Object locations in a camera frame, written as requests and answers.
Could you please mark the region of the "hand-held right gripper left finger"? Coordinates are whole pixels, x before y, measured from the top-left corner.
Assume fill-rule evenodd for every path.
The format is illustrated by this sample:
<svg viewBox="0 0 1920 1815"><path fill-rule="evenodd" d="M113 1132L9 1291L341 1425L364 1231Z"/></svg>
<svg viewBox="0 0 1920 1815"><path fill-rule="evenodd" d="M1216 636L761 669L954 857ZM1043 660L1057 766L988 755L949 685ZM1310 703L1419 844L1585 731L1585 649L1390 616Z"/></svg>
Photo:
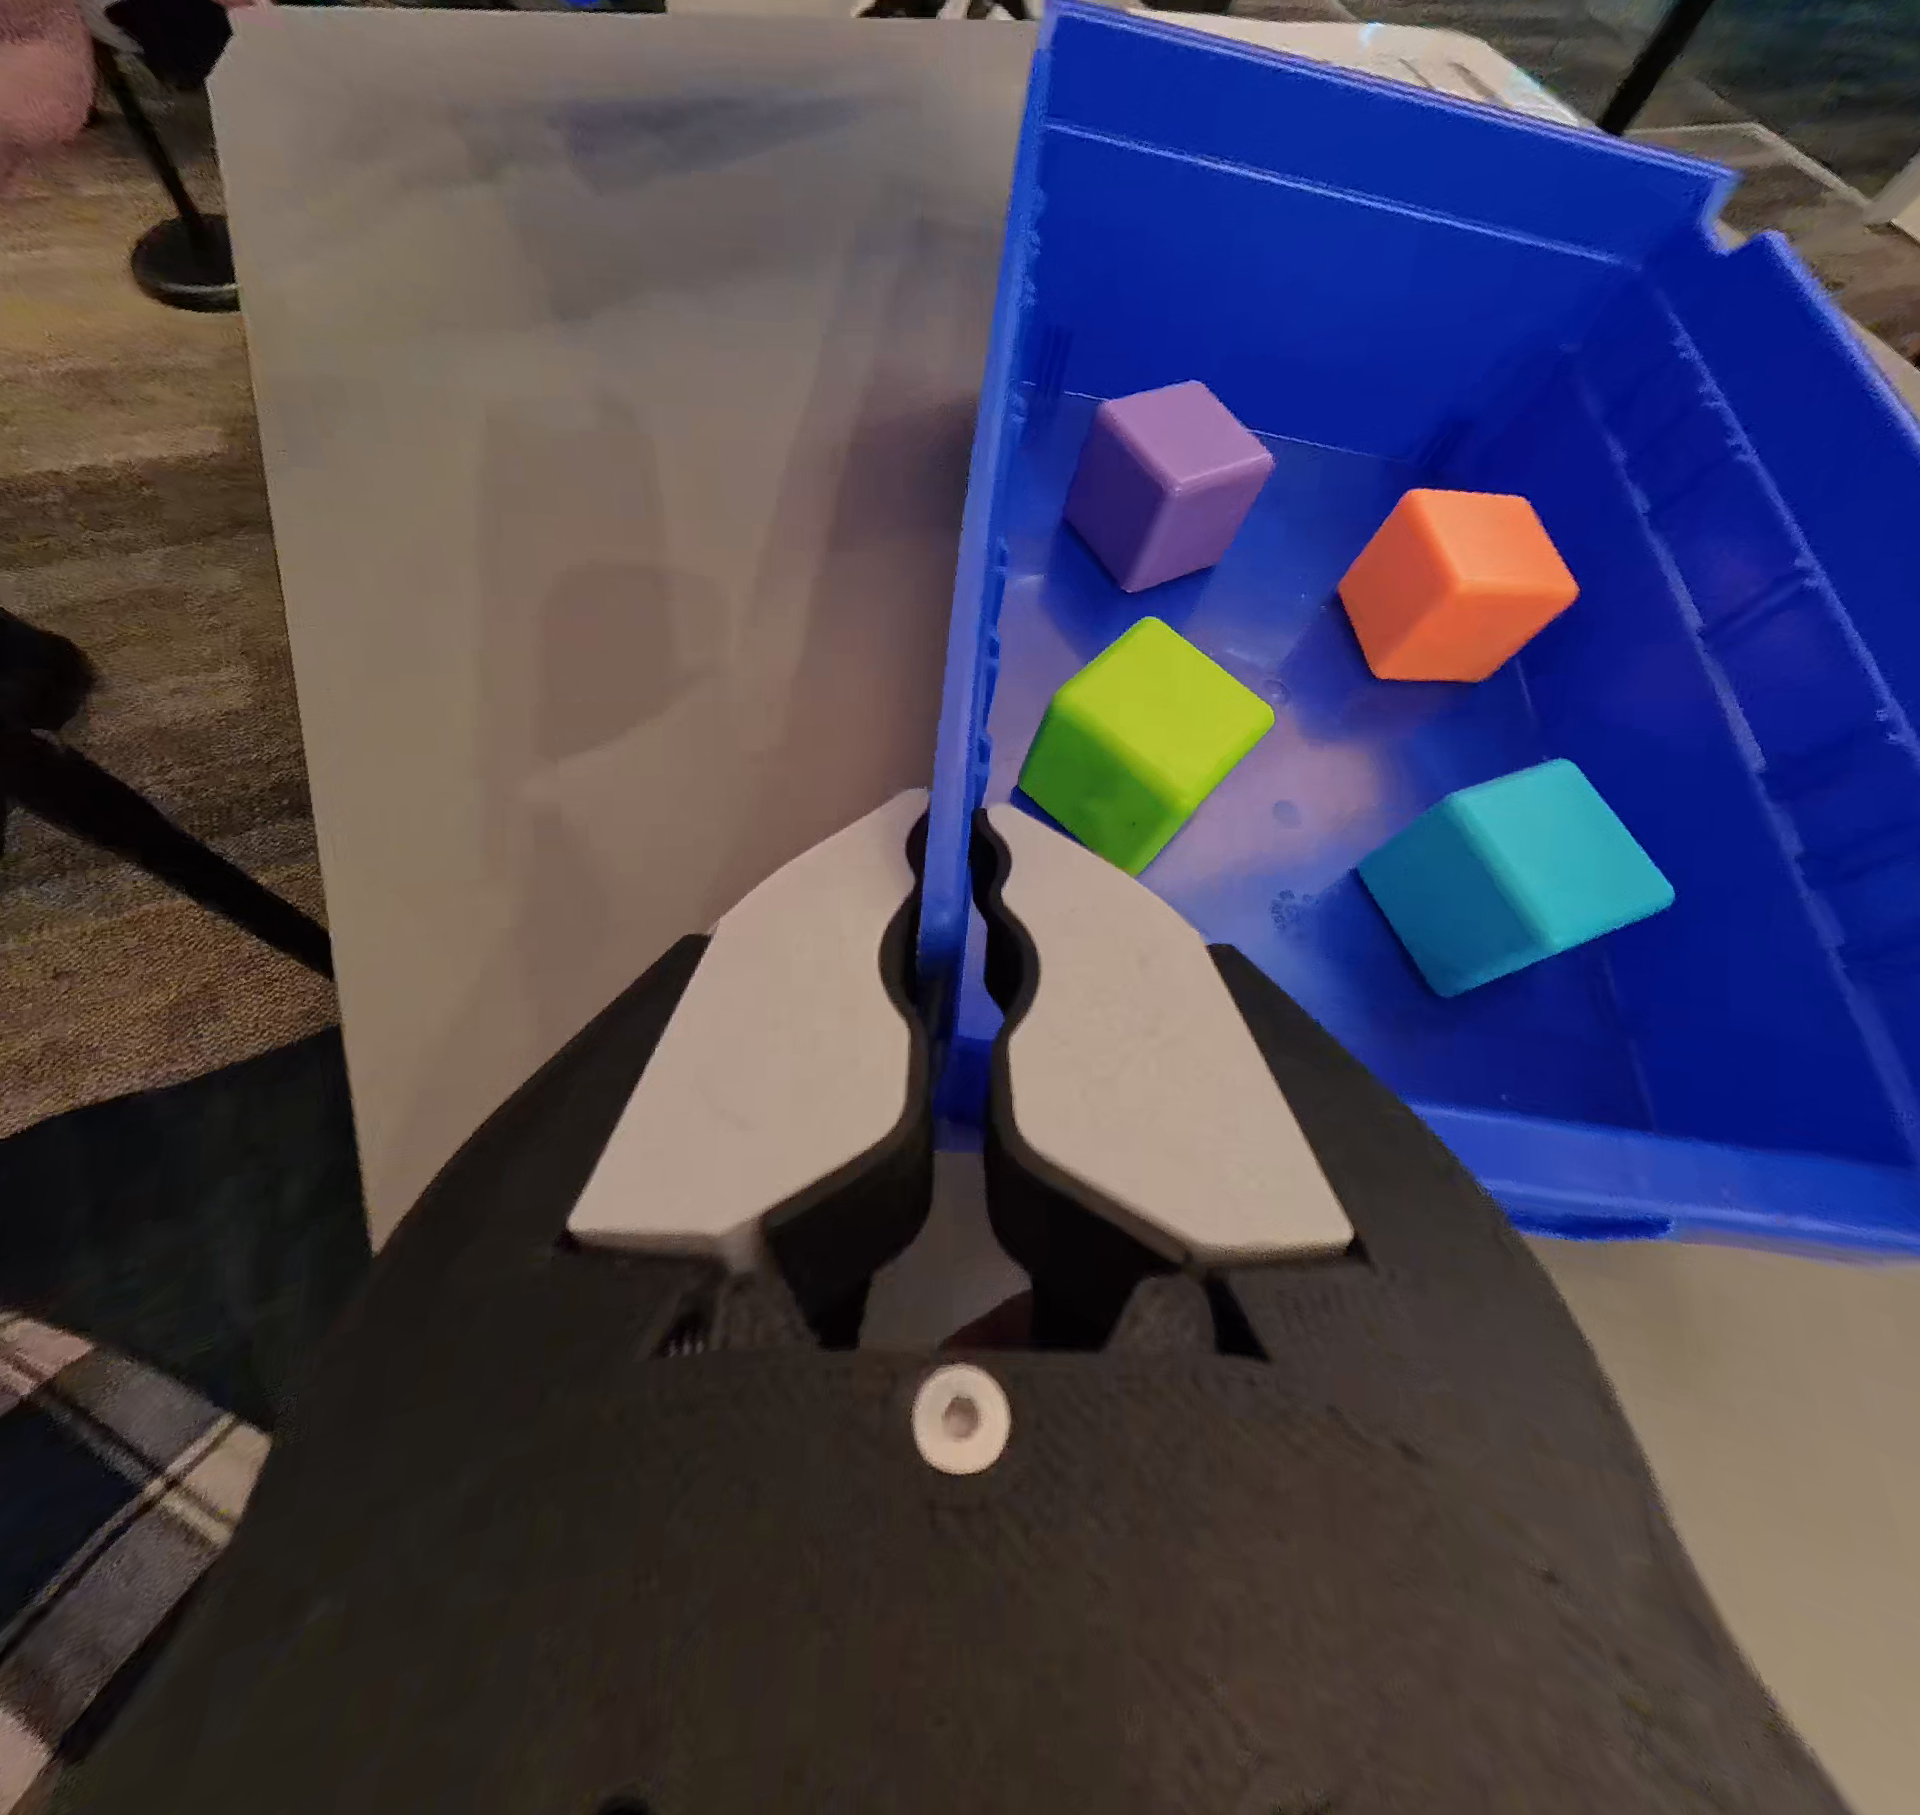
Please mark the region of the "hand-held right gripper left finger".
<svg viewBox="0 0 1920 1815"><path fill-rule="evenodd" d="M778 1277L821 1343L859 1342L933 1200L928 807L902 789L711 927L573 1204L574 1243Z"/></svg>

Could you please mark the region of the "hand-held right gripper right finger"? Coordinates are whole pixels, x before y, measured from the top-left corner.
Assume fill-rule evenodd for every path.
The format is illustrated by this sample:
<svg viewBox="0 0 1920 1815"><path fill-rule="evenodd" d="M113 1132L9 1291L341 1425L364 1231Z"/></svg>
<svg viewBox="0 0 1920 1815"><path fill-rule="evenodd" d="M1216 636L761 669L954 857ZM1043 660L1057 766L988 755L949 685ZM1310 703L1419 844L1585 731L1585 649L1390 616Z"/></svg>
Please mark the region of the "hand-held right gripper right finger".
<svg viewBox="0 0 1920 1815"><path fill-rule="evenodd" d="M1138 879L1015 806L973 821L1001 1014L982 1158L1040 1349L1108 1343L1147 1286L1347 1258L1357 1227L1229 976Z"/></svg>

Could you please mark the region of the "grey desk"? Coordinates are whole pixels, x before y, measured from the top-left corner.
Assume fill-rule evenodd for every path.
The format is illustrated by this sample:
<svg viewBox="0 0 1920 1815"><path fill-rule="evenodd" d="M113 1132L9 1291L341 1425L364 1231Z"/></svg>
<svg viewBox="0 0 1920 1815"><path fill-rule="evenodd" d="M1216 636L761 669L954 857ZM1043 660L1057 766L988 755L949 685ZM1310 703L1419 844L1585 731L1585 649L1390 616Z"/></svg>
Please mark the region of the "grey desk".
<svg viewBox="0 0 1920 1815"><path fill-rule="evenodd" d="M366 1215L932 786L1032 28L255 13L214 88ZM1916 1256L1547 1246L1716 1597L1916 1810Z"/></svg>

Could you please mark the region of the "black round-base stand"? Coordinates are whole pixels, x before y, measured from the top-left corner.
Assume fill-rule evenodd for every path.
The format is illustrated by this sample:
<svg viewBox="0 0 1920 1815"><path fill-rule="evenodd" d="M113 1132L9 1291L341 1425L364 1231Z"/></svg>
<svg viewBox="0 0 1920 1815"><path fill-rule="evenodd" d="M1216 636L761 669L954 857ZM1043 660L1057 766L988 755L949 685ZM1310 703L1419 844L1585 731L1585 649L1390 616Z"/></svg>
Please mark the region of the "black round-base stand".
<svg viewBox="0 0 1920 1815"><path fill-rule="evenodd" d="M105 44L94 43L94 60L172 208L171 217L157 221L132 246L132 276L139 289L155 303L179 312L235 314L239 296L227 217L201 208L119 56Z"/></svg>

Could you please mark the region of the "green cube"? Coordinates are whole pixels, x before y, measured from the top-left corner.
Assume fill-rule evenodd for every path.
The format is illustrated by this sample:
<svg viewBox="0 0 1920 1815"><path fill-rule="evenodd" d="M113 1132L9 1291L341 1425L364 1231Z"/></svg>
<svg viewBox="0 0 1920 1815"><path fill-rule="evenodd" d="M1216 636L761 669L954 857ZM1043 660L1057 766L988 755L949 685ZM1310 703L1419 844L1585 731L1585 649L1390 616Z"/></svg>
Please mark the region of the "green cube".
<svg viewBox="0 0 1920 1815"><path fill-rule="evenodd" d="M1274 721L1269 700L1146 617L1055 688L1017 789L1078 844L1140 875Z"/></svg>

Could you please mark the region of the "teal cube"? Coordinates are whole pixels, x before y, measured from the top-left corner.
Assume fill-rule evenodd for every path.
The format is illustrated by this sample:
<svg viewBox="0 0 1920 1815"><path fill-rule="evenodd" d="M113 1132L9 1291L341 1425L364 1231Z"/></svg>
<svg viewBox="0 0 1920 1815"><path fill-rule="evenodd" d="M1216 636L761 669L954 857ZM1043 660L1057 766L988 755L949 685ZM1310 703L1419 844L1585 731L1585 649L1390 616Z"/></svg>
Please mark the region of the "teal cube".
<svg viewBox="0 0 1920 1815"><path fill-rule="evenodd" d="M1358 882L1430 991L1453 998L1672 908L1677 892L1570 759L1458 789Z"/></svg>

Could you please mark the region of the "orange cube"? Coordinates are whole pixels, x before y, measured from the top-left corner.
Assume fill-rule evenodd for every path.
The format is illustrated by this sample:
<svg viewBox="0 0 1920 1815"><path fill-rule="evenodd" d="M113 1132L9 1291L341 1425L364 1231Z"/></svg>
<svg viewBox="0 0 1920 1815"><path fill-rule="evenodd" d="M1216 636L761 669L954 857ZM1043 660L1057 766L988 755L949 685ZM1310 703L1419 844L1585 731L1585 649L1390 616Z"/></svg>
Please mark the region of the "orange cube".
<svg viewBox="0 0 1920 1815"><path fill-rule="evenodd" d="M1577 581L1518 494L1412 488L1337 583L1380 681L1475 685L1577 600Z"/></svg>

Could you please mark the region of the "purple cube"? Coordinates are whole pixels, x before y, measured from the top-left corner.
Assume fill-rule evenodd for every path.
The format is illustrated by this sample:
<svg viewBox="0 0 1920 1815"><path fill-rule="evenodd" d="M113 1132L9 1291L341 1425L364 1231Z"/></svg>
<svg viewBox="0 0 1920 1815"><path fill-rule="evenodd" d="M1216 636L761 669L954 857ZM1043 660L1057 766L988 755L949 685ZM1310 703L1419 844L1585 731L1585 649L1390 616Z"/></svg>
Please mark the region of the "purple cube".
<svg viewBox="0 0 1920 1815"><path fill-rule="evenodd" d="M1204 381L1138 390L1093 410L1063 517L1140 595L1216 567L1274 462Z"/></svg>

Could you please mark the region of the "black tripod leg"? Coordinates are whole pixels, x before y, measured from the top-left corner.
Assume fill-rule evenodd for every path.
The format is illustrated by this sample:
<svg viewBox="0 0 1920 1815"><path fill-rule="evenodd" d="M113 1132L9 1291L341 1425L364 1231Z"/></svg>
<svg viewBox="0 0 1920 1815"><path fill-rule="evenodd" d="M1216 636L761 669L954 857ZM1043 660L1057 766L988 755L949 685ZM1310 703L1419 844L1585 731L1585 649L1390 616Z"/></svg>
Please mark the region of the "black tripod leg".
<svg viewBox="0 0 1920 1815"><path fill-rule="evenodd" d="M69 747L94 686L67 638L2 616L2 806L104 850L301 968L336 976L330 932L201 843L139 789Z"/></svg>

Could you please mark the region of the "plaid cloth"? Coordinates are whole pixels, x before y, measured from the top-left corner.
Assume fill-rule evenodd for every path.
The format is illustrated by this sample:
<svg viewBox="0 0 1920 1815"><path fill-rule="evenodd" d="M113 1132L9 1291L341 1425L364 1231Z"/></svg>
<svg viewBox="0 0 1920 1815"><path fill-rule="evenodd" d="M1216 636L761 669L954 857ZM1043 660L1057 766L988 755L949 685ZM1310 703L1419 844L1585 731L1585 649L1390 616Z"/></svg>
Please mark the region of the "plaid cloth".
<svg viewBox="0 0 1920 1815"><path fill-rule="evenodd" d="M2 1808L45 1810L179 1632L273 1439L164 1370L2 1315Z"/></svg>

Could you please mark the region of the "white paper sheet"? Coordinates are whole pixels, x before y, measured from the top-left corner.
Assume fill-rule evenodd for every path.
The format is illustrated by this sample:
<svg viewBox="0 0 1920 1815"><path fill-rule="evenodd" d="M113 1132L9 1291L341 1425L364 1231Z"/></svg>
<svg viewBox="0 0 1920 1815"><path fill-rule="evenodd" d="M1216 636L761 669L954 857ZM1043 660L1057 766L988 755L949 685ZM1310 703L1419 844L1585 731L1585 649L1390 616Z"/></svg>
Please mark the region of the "white paper sheet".
<svg viewBox="0 0 1920 1815"><path fill-rule="evenodd" d="M1533 116L1567 127L1589 122L1547 83L1475 34L1453 28L1358 25L1358 74L1430 93Z"/></svg>

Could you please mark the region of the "black slanted pole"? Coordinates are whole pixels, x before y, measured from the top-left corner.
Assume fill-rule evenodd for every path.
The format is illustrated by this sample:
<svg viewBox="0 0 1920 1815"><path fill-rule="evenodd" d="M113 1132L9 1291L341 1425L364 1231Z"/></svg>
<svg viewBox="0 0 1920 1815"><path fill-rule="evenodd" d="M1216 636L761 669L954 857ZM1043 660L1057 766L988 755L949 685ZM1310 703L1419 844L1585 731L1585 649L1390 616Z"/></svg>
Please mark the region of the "black slanted pole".
<svg viewBox="0 0 1920 1815"><path fill-rule="evenodd" d="M1696 34L1719 0L1672 0L1663 13L1650 39L1620 78L1620 85L1598 116L1598 130L1608 135L1626 135L1649 106L1660 83L1689 51Z"/></svg>

